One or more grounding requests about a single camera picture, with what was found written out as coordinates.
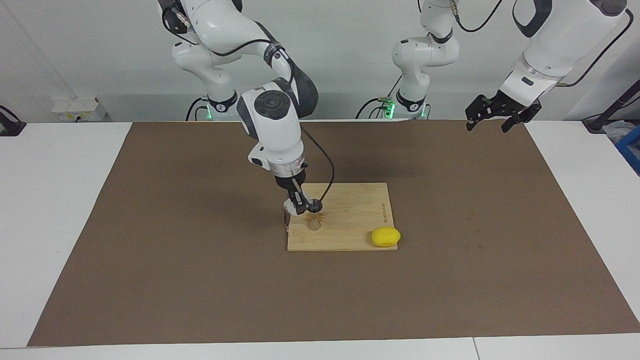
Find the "brown mat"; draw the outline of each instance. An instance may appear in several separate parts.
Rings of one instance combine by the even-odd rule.
[[[135,124],[29,346],[640,332],[524,127],[306,126],[388,183],[397,252],[287,252],[240,124]]]

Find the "green light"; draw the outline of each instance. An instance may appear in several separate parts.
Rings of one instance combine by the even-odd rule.
[[[394,117],[394,112],[396,110],[396,104],[393,101],[390,101],[387,105],[387,110],[385,111],[385,117],[387,119],[392,119]]]

